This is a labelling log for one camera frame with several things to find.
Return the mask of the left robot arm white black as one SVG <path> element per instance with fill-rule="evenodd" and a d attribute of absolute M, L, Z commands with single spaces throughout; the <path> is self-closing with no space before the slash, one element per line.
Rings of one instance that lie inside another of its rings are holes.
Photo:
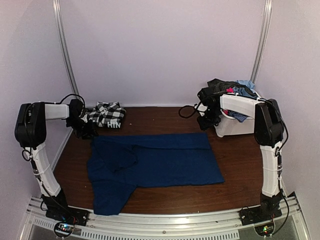
<path fill-rule="evenodd" d="M 76 137 L 90 140 L 98 134 L 91 120 L 84 120 L 85 101 L 74 98 L 68 104 L 60 102 L 24 103 L 20 106 L 14 136 L 22 148 L 22 157 L 30 162 L 41 197 L 49 211 L 61 222 L 72 218 L 63 189 L 56 180 L 46 151 L 47 121 L 64 120 Z"/>

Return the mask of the navy blue garment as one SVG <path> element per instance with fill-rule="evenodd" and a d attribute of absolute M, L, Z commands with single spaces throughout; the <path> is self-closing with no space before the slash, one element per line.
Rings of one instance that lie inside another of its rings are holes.
<path fill-rule="evenodd" d="M 136 188 L 225 181 L 206 133 L 100 135 L 87 162 L 96 215 L 118 215 Z"/>

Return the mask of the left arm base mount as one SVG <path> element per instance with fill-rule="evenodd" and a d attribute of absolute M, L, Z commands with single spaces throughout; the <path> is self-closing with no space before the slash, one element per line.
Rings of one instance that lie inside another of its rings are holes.
<path fill-rule="evenodd" d="M 41 196 L 46 206 L 45 216 L 56 220 L 53 227 L 54 234 L 61 239 L 69 237 L 75 226 L 86 226 L 89 212 L 87 210 L 68 206 L 63 190 L 57 196 Z"/>

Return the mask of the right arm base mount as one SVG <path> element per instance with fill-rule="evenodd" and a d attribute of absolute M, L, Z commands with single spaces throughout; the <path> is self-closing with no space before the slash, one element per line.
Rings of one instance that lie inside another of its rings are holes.
<path fill-rule="evenodd" d="M 260 195 L 260 205 L 254 207 L 243 207 L 238 213 L 243 226 L 257 224 L 255 232 L 260 237 L 270 237 L 275 231 L 274 218 L 281 217 L 280 201 L 282 197 L 278 194 L 268 197 Z"/>

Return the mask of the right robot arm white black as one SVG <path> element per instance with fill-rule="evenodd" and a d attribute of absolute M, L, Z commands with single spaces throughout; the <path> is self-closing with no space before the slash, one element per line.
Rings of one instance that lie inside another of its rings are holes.
<path fill-rule="evenodd" d="M 255 224 L 280 217 L 282 187 L 282 156 L 285 124 L 278 103 L 274 99 L 250 98 L 237 93 L 202 88 L 197 94 L 200 103 L 195 106 L 201 130 L 215 128 L 218 137 L 254 134 L 260 146 L 263 185 L 260 205 L 244 207 L 239 211 L 242 225 Z"/>

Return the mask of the black white plaid shirt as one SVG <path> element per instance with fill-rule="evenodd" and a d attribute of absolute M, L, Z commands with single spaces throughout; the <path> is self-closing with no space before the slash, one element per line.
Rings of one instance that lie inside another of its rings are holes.
<path fill-rule="evenodd" d="M 120 129 L 127 111 L 119 102 L 98 101 L 88 108 L 83 116 L 85 122 L 92 121 L 97 127 Z"/>

